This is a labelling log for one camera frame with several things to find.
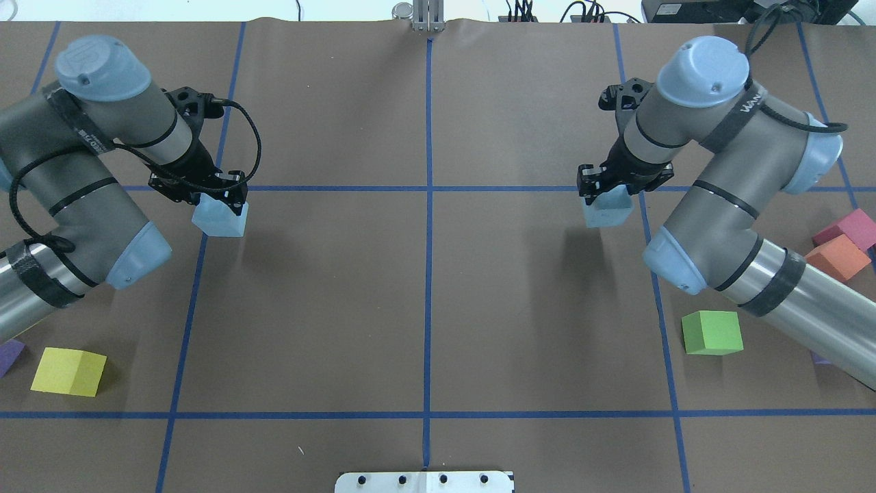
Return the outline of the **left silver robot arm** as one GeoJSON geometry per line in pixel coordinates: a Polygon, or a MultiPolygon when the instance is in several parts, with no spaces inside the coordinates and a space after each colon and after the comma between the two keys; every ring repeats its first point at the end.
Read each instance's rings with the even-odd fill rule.
{"type": "Polygon", "coordinates": [[[2,253],[2,340],[102,283],[127,288],[171,246],[101,161],[131,153],[149,187],[193,205],[207,236],[240,237],[249,205],[240,170],[222,171],[200,139],[208,118],[239,104],[193,88],[162,90],[121,40],[72,41],[57,81],[2,111],[2,190],[25,232],[2,253]]]}

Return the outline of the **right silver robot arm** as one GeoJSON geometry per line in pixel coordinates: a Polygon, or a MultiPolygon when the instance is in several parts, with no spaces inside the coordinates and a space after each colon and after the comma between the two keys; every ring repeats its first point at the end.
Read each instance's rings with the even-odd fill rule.
{"type": "Polygon", "coordinates": [[[748,54],[716,36],[685,42],[653,84],[632,79],[605,96],[619,136],[602,164],[578,168],[595,225],[625,221],[633,194],[665,184],[682,147],[700,144],[711,160],[645,247],[645,265],[689,294],[719,291],[873,388],[874,302],[753,228],[776,194],[804,193],[834,166],[839,125],[774,97],[748,54]]]}

